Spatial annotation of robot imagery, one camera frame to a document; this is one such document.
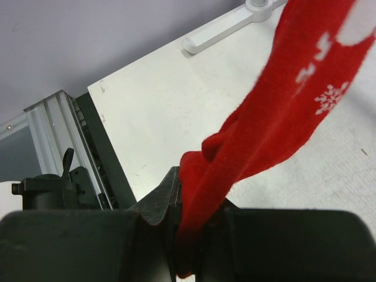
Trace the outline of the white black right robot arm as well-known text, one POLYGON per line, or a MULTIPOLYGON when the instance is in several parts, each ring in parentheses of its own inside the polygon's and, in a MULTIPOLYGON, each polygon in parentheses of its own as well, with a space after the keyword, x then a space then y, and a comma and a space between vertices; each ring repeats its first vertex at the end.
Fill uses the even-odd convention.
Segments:
POLYGON ((225 201, 188 258, 174 245, 182 200, 179 168, 129 209, 88 205, 71 170, 11 186, 22 210, 1 220, 2 281, 374 281, 375 240, 355 214, 240 209, 225 201))

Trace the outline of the red santa sock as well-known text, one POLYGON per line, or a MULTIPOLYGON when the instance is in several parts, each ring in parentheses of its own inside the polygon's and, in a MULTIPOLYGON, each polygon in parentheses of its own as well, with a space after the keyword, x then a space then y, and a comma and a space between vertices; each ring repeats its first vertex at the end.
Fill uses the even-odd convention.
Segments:
POLYGON ((335 108, 375 42, 374 1, 288 1, 250 93, 199 151, 180 160, 177 275, 235 183, 292 157, 335 108))

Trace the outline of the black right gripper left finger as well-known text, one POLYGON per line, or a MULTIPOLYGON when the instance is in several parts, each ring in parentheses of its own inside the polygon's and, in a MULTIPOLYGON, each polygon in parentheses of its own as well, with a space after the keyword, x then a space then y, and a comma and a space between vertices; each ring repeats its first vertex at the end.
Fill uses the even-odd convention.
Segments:
POLYGON ((1 220, 2 281, 175 281, 179 168, 126 210, 16 211, 1 220))

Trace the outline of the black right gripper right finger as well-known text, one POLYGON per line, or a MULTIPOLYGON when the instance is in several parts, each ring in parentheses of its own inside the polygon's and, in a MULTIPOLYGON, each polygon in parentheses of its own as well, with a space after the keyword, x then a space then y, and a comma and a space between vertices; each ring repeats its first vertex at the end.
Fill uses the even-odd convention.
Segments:
POLYGON ((225 201, 203 238, 197 281, 375 280, 375 240, 343 210, 241 209, 225 201))

